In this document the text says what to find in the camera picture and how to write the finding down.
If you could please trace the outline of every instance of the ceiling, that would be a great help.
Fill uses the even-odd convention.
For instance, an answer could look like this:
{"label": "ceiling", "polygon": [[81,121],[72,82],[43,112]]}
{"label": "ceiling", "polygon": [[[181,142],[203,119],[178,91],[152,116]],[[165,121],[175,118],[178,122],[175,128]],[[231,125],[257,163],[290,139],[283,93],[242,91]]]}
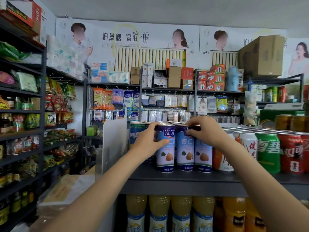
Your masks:
{"label": "ceiling", "polygon": [[56,16],[142,23],[288,29],[309,37],[309,0],[41,0]]}

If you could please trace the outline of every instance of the gold can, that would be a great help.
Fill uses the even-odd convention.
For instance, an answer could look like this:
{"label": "gold can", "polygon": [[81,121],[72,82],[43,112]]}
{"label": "gold can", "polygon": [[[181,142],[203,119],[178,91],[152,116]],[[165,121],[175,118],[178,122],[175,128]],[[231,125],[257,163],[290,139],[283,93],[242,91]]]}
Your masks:
{"label": "gold can", "polygon": [[276,129],[290,130],[292,115],[282,114],[275,118]]}
{"label": "gold can", "polygon": [[291,130],[306,132],[309,122],[309,116],[292,116]]}

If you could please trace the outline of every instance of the yellow juice bottle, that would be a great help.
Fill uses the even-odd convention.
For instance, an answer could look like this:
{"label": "yellow juice bottle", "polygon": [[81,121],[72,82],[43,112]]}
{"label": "yellow juice bottle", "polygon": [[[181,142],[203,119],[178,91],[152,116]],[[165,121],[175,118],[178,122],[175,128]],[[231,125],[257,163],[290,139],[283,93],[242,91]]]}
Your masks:
{"label": "yellow juice bottle", "polygon": [[128,211],[127,232],[144,232],[145,209],[147,195],[127,195],[126,204]]}
{"label": "yellow juice bottle", "polygon": [[150,228],[149,231],[167,232],[168,208],[170,207],[170,196],[149,195],[150,206]]}
{"label": "yellow juice bottle", "polygon": [[214,197],[193,196],[193,232],[213,231]]}
{"label": "yellow juice bottle", "polygon": [[224,229],[224,209],[223,197],[215,197],[216,202],[214,206],[214,231],[222,232]]}
{"label": "yellow juice bottle", "polygon": [[224,232],[244,232],[245,227],[245,198],[223,197],[225,211]]}
{"label": "yellow juice bottle", "polygon": [[173,232],[190,231],[190,212],[192,196],[173,195],[171,197],[173,210]]}
{"label": "yellow juice bottle", "polygon": [[246,220],[245,220],[246,232],[263,232],[266,231],[266,226],[261,219],[261,216],[254,207],[252,201],[246,198]]}

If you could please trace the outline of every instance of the green can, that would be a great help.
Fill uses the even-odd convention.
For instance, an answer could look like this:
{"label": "green can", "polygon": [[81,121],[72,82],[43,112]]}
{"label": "green can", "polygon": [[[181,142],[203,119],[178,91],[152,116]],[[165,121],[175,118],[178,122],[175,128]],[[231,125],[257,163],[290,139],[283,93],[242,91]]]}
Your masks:
{"label": "green can", "polygon": [[280,140],[277,134],[257,132],[257,161],[269,172],[280,172]]}
{"label": "green can", "polygon": [[130,122],[130,137],[129,137],[130,148],[134,144],[139,133],[144,131],[145,129],[146,128],[145,128],[144,122],[139,122],[139,121],[131,121]]}

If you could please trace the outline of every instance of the left hand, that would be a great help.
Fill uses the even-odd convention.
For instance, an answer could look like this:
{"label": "left hand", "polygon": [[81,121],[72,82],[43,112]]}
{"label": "left hand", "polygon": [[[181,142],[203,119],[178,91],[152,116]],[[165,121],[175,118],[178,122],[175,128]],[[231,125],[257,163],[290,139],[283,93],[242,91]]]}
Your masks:
{"label": "left hand", "polygon": [[158,124],[158,122],[152,122],[145,131],[140,132],[135,143],[130,148],[130,152],[135,152],[141,157],[142,161],[151,157],[158,149],[170,143],[169,139],[163,139],[159,142],[154,140],[156,133],[155,126]]}

